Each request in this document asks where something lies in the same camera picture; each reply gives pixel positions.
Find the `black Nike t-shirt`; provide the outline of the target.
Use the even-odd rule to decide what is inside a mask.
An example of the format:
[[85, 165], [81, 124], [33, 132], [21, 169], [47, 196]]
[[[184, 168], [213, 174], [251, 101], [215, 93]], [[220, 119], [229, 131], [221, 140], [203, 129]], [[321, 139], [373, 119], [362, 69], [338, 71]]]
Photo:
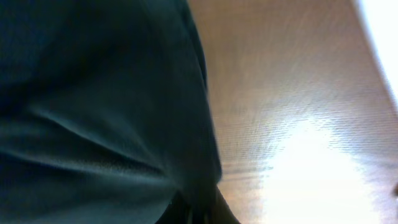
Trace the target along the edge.
[[186, 1], [1, 0], [2, 223], [236, 223]]

